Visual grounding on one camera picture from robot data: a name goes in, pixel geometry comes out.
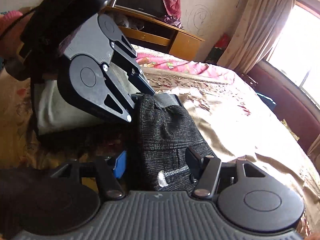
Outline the left gloved hand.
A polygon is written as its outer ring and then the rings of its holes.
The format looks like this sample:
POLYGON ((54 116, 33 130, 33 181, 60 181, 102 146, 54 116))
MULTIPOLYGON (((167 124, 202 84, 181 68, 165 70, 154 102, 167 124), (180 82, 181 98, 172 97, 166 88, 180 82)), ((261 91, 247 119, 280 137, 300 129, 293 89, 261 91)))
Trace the left gloved hand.
MULTIPOLYGON (((23 14, 16 10, 1 15, 1 35, 11 24, 22 16, 23 14)), ((29 77, 22 62, 18 59, 17 50, 21 45, 20 35, 30 18, 31 14, 18 20, 4 37, 1 38, 1 58, 3 59, 3 68, 8 74, 19 81, 24 81, 29 77)))

